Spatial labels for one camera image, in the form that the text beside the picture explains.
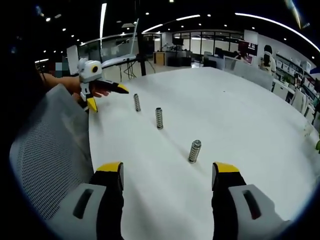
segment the floor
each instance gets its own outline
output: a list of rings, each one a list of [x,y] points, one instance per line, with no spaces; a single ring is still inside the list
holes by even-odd
[[[145,62],[145,70],[147,75],[154,74],[154,73],[168,72],[168,71],[173,71],[177,69],[199,68],[201,66],[202,64],[198,62],[193,62],[191,64],[191,67],[190,66],[182,66],[182,67],[160,66],[160,65],[154,64],[152,59]],[[111,67],[105,68],[102,74],[104,78],[107,80],[110,80],[116,83],[125,82],[125,81],[128,81],[129,79],[132,79],[132,77],[129,78],[128,74],[126,74],[127,68],[128,68],[127,64],[123,64],[121,66],[111,66]],[[140,63],[136,62],[135,64],[133,64],[132,68],[133,68],[133,74],[137,78],[141,77]]]

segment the coil spring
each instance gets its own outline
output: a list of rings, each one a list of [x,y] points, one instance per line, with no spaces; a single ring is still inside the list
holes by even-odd
[[[138,94],[133,95],[133,99],[134,99],[135,110],[137,112],[140,112],[141,108],[140,108],[140,102],[139,102]]]
[[[157,107],[155,109],[155,119],[156,119],[156,127],[158,129],[163,129],[164,124],[163,124],[163,119],[162,119],[162,109],[161,107]]]
[[[201,148],[201,141],[200,140],[193,141],[193,143],[191,145],[189,157],[188,157],[189,162],[195,163],[197,161],[197,157],[200,152],[200,148]]]

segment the wall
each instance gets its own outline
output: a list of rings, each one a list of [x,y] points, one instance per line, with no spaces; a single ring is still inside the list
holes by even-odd
[[[172,44],[172,33],[171,32],[161,33],[161,38],[162,38],[162,46],[164,46],[166,43]]]
[[[256,31],[244,30],[244,40],[252,43],[258,44],[259,34]]]
[[[297,50],[293,49],[292,47],[290,47],[280,41],[277,41],[277,40],[272,39],[267,36],[263,36],[261,34],[259,34],[259,36],[258,36],[257,57],[254,58],[254,62],[253,62],[253,64],[255,64],[256,66],[258,66],[258,64],[259,64],[260,56],[262,56],[264,53],[265,45],[270,45],[272,47],[274,57],[276,56],[277,51],[279,51],[280,55],[284,56],[285,58],[288,58],[289,60],[292,58],[293,60],[299,59],[301,61],[308,61],[311,64],[311,69],[316,67],[310,59],[308,59],[307,57],[302,55]]]
[[[160,38],[154,41],[154,51],[160,51],[161,49],[161,41]]]

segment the shelf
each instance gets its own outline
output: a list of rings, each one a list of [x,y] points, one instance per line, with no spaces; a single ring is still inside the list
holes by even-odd
[[[276,69],[277,70],[279,70],[279,71],[281,71],[281,72],[284,72],[284,73],[286,73],[286,74],[288,74],[288,75],[290,75],[291,77],[295,77],[294,75],[292,75],[290,72],[287,72],[287,71],[285,71],[285,70],[283,70],[282,68],[280,68],[280,67],[276,67]]]
[[[293,61],[289,60],[288,58],[281,56],[278,53],[276,54],[276,56],[278,56],[279,58],[282,58],[282,59],[286,60],[287,62],[291,63],[292,65],[300,68],[303,72],[305,71],[301,66],[299,66],[298,64],[295,64]]]

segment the white table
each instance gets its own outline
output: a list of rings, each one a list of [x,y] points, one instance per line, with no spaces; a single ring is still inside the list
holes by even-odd
[[[315,181],[310,161],[318,157],[319,134],[306,140],[307,120],[285,101],[210,67],[151,74],[126,86],[130,94],[97,99],[99,112],[89,115],[93,168],[124,162],[125,239],[212,239],[215,161],[238,167],[284,220],[300,213]],[[135,111],[135,93],[141,112]],[[156,128],[157,107],[162,130]],[[202,148],[189,164],[196,139]]]

